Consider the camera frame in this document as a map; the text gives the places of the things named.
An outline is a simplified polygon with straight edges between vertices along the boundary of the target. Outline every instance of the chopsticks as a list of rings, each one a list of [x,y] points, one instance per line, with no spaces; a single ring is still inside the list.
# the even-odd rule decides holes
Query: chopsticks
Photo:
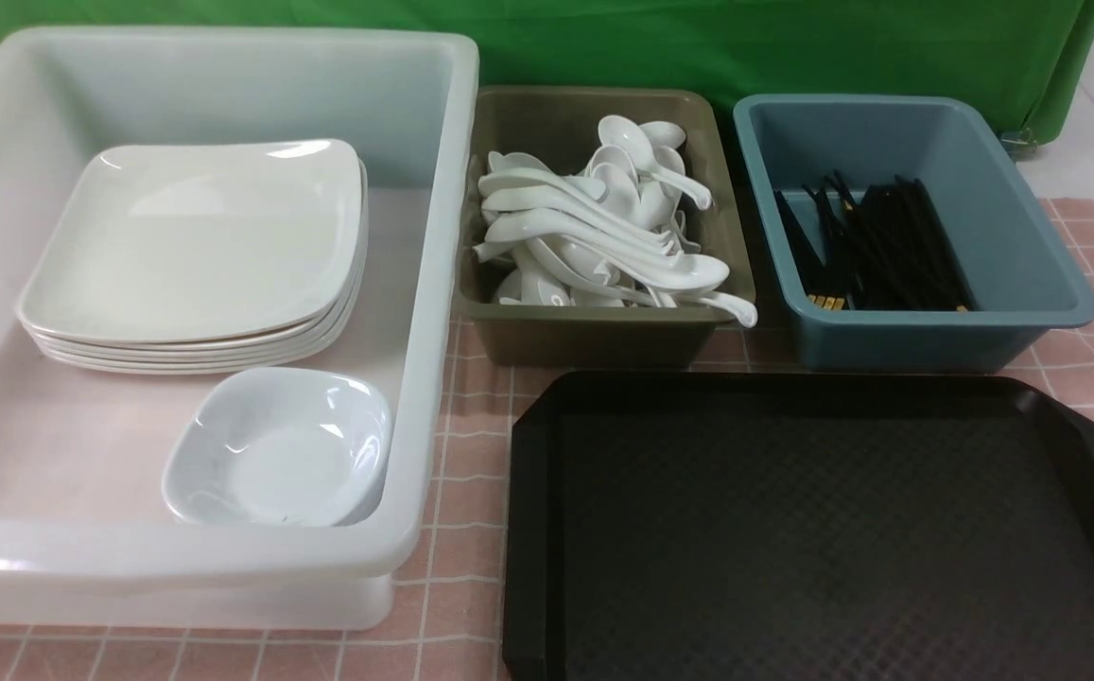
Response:
[[[837,171],[817,191],[803,185],[818,215],[823,261],[781,192],[785,239],[807,299],[828,310],[976,309],[950,241],[919,180],[895,176],[856,198]]]

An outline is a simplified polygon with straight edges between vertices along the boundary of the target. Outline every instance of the pink checkered tablecloth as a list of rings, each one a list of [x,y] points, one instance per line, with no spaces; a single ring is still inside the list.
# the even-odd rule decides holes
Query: pink checkered tablecloth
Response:
[[[1094,286],[1094,201],[1044,201]],[[793,371],[785,314],[763,244],[761,327],[714,333],[693,371]],[[487,361],[472,324],[453,322],[434,477],[421,542],[377,628],[253,631],[0,625],[0,680],[496,681],[509,429],[561,371]],[[1094,419],[1094,323],[1051,332],[1003,373]]]

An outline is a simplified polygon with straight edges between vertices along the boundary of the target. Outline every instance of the blue plastic bin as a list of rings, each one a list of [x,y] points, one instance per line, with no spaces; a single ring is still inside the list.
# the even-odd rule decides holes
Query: blue plastic bin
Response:
[[[815,371],[994,372],[1049,328],[1094,320],[1094,292],[1038,199],[973,107],[935,96],[759,94],[735,128],[798,356]],[[823,310],[807,301],[772,197],[823,257],[802,184],[838,170],[854,193],[923,181],[979,311]]]

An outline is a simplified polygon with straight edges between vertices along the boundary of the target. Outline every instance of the stack of plates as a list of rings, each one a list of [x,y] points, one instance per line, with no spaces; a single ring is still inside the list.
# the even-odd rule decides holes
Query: stack of plates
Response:
[[[346,142],[112,149],[80,177],[18,319],[48,358],[102,371],[306,358],[348,322],[366,221]]]

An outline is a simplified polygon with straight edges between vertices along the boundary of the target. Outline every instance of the black plastic tray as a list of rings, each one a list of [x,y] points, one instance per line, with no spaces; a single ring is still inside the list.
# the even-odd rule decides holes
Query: black plastic tray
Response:
[[[1094,680],[1094,423],[1016,380],[572,373],[511,478],[513,681]]]

